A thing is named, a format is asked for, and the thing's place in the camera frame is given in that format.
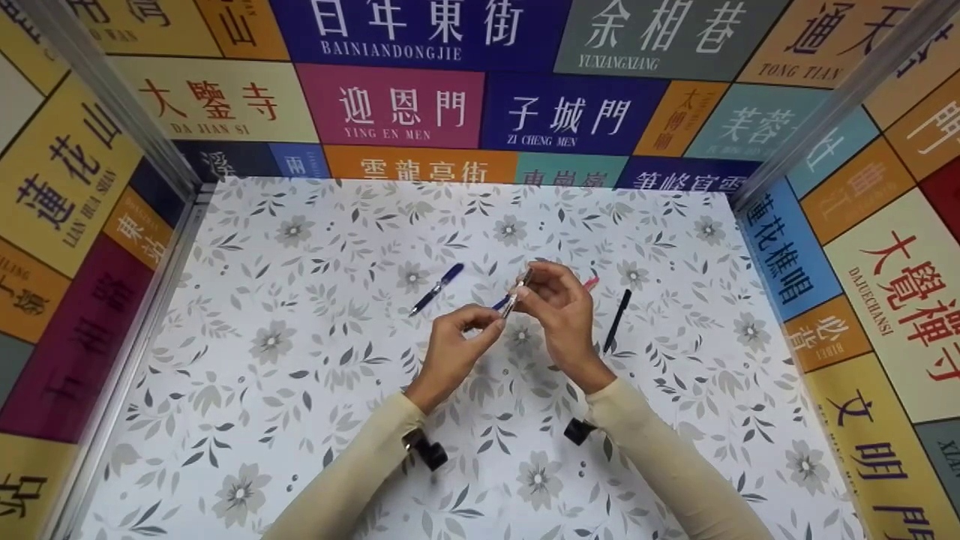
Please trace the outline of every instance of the wrist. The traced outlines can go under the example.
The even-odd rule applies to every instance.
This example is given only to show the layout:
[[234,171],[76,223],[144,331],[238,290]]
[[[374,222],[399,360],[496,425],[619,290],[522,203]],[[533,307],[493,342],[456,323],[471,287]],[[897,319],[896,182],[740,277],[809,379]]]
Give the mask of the wrist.
[[432,382],[424,377],[423,373],[420,373],[403,392],[403,395],[416,405],[424,416],[429,416],[438,405],[444,402],[449,394],[444,385]]
[[597,355],[570,362],[561,369],[585,394],[595,394],[616,380],[616,374]]

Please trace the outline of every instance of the blue sign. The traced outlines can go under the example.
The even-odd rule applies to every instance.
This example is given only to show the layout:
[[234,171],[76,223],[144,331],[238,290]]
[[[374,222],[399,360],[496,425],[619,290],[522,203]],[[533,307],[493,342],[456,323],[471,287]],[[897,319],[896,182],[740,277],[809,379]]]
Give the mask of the blue sign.
[[785,178],[737,217],[782,321],[842,292]]
[[549,72],[571,0],[273,0],[293,61]]
[[863,107],[857,107],[839,125],[827,131],[806,159],[786,174],[797,196],[803,198],[833,171],[840,168],[879,131]]
[[633,156],[616,187],[733,193],[759,166],[758,161]]
[[271,142],[280,176],[289,178],[330,178],[324,151],[319,144]]
[[177,227],[186,203],[146,158],[141,158],[140,163],[133,170],[130,186],[145,203],[150,205],[150,208],[154,209],[157,215],[163,218],[163,221],[167,222],[167,225],[172,229]]
[[280,176],[266,142],[175,140],[177,149],[204,182],[227,176]]
[[669,81],[489,73],[481,147],[628,156]]

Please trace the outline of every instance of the black pen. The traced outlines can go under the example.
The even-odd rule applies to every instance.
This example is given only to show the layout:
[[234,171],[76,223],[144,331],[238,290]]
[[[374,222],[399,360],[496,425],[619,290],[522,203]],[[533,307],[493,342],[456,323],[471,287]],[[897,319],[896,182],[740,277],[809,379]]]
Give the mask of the black pen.
[[623,298],[620,299],[620,307],[616,309],[616,317],[613,317],[613,326],[611,326],[610,331],[607,332],[607,340],[603,343],[604,355],[610,350],[610,347],[613,346],[613,337],[616,335],[616,327],[620,326],[620,317],[622,317],[623,312],[627,310],[627,305],[630,303],[630,297],[633,296],[633,294],[633,291],[630,289],[623,291]]
[[424,295],[423,298],[417,302],[414,308],[410,310],[410,314],[407,316],[413,317],[417,313],[420,313],[420,310],[426,307],[427,304],[430,304],[430,301],[436,298],[437,295],[440,294],[440,291],[444,290],[444,287],[446,287],[448,283],[452,282],[453,279],[457,277],[457,274],[459,274],[463,269],[464,264],[462,262],[454,264],[453,267],[447,270],[446,274],[440,278],[437,284],[433,285],[433,288],[428,290],[426,295]]

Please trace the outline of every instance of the gray sign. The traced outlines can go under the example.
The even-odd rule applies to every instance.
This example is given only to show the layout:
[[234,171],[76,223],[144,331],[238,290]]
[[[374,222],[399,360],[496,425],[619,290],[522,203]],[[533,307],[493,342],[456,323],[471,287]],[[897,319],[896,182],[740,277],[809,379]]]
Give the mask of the gray sign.
[[788,0],[574,0],[554,71],[732,81]]
[[0,333],[0,406],[7,402],[34,346]]
[[919,424],[916,429],[953,509],[960,512],[960,420]]

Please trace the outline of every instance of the blue pen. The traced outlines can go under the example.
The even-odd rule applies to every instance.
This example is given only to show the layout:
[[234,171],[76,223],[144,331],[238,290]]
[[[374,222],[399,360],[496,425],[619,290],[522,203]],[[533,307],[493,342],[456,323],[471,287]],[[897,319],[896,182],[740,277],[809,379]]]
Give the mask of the blue pen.
[[417,302],[414,308],[410,310],[410,315],[408,316],[413,317],[417,313],[420,313],[420,311],[426,307],[427,304],[430,304],[430,301],[436,298],[437,295],[440,294],[440,291],[444,290],[444,287],[446,287],[448,283],[452,282],[453,279],[457,277],[457,274],[460,274],[463,269],[464,264],[462,262],[454,264],[453,267],[447,270],[446,274],[440,278],[437,284],[433,285],[433,288],[428,290],[426,295],[424,295],[423,298]]

